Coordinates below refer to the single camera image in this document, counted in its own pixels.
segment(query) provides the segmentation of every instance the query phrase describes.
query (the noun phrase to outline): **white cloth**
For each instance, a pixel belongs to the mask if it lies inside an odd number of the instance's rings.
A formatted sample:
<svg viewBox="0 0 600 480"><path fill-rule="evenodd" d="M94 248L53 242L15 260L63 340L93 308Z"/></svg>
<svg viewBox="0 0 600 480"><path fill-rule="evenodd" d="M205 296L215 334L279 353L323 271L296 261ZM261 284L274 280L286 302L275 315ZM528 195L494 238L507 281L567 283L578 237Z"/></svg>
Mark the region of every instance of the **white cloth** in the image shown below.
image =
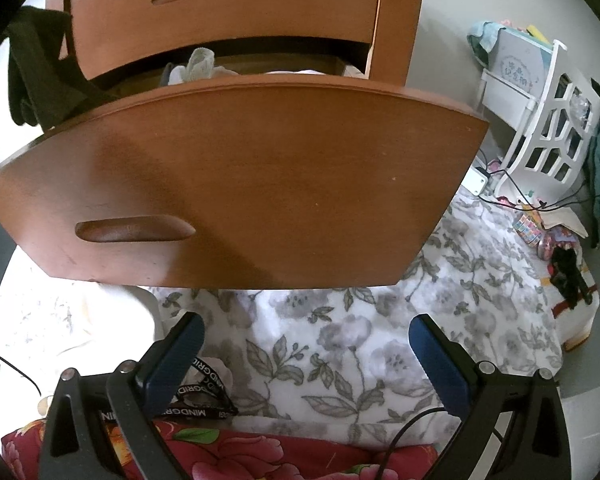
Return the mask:
<svg viewBox="0 0 600 480"><path fill-rule="evenodd" d="M214 52L208 48L199 47L193 51L187 66L178 65L169 74L169 85L177 85L199 79L211 79L227 75L238 75L223 66L214 66Z"/></svg>
<svg viewBox="0 0 600 480"><path fill-rule="evenodd" d="M324 75L324 72L318 72L317 70L298 70L296 72L292 72L289 70L273 70L272 72L267 72L267 74L312 74L312 75Z"/></svg>
<svg viewBox="0 0 600 480"><path fill-rule="evenodd" d="M0 355L36 381L43 397L65 368L111 372L163 335L147 291L50 278L21 248L13 253L0 285ZM0 438L40 418L39 400L32 384L1 364Z"/></svg>

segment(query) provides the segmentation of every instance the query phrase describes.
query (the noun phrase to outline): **folded clothes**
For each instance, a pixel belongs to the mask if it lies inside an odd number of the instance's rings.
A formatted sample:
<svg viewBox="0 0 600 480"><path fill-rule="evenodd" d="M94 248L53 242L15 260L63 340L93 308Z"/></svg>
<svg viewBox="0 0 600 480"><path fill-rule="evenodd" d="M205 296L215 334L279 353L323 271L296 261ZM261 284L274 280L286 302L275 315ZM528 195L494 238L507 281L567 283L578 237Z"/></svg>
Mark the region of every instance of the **folded clothes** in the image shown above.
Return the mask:
<svg viewBox="0 0 600 480"><path fill-rule="evenodd" d="M291 72L289 70L274 70L268 74L312 74L324 75L315 70L299 70ZM238 75L233 70L226 69L223 66L215 66L215 54L208 48L197 48L191 54L186 66L167 63L160 77L160 86L176 85L199 79L211 79L215 77L224 77L227 75Z"/></svg>
<svg viewBox="0 0 600 480"><path fill-rule="evenodd" d="M75 56L59 59L70 33L70 14L28 6L7 25L2 39L10 40L9 109L18 126L47 130L114 100L84 77Z"/></svg>
<svg viewBox="0 0 600 480"><path fill-rule="evenodd" d="M489 53L498 42L498 33L502 28L507 28L501 23L477 22L474 23L466 35L469 46L474 51L478 62L485 68L489 65Z"/></svg>

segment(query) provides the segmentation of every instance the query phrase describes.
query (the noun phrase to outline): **floral bedspread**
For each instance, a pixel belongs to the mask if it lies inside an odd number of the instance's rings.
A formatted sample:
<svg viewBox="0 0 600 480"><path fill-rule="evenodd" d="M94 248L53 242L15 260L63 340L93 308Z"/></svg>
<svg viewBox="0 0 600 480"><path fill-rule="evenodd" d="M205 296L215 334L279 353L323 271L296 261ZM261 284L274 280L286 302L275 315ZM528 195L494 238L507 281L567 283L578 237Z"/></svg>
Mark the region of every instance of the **floral bedspread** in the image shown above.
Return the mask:
<svg viewBox="0 0 600 480"><path fill-rule="evenodd" d="M374 480L383 452L294 436L199 428L195 421L154 420L166 447L195 480ZM124 478L144 478L120 428L106 424ZM37 480L46 421L36 420L2 438L2 456L17 480ZM382 480L420 480L436 461L432 446L396 449Z"/></svg>
<svg viewBox="0 0 600 480"><path fill-rule="evenodd" d="M391 286L149 290L164 320L180 310L202 315L202 355L233 374L234 430L383 447L412 415L439 405L409 346L417 314L430 314L475 360L503 372L560 368L554 318L514 215L461 188ZM431 415L401 443L445 442L457 425L446 413Z"/></svg>

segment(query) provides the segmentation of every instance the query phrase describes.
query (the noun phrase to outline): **wooden drawer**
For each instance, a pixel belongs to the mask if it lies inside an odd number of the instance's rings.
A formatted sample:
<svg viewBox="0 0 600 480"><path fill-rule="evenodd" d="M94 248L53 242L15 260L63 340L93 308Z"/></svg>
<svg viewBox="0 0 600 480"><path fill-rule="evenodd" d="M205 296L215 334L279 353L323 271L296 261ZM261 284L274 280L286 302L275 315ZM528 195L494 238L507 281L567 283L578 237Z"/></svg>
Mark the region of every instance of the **wooden drawer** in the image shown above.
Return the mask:
<svg viewBox="0 0 600 480"><path fill-rule="evenodd" d="M159 52L231 38L371 43L378 0L70 0L87 78Z"/></svg>
<svg viewBox="0 0 600 480"><path fill-rule="evenodd" d="M3 165L0 223L59 278L386 285L434 229L487 126L448 100L356 78L157 88L61 124ZM431 173L433 158L444 171Z"/></svg>

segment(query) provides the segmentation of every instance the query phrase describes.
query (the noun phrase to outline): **black cloth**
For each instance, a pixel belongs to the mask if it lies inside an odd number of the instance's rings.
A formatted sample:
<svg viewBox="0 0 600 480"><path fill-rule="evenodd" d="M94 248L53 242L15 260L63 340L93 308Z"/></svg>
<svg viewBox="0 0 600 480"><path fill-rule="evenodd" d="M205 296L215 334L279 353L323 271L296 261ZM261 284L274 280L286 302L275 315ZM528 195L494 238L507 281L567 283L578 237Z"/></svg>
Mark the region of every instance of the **black cloth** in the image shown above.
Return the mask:
<svg viewBox="0 0 600 480"><path fill-rule="evenodd" d="M567 300L571 310L576 308L580 296L588 305L593 302L589 286L578 268L578 256L573 248L556 247L551 256L551 264L553 271L549 281Z"/></svg>
<svg viewBox="0 0 600 480"><path fill-rule="evenodd" d="M21 7L4 31L9 38L9 110L17 125L43 130L114 98L88 81L75 56L59 59L71 15Z"/></svg>

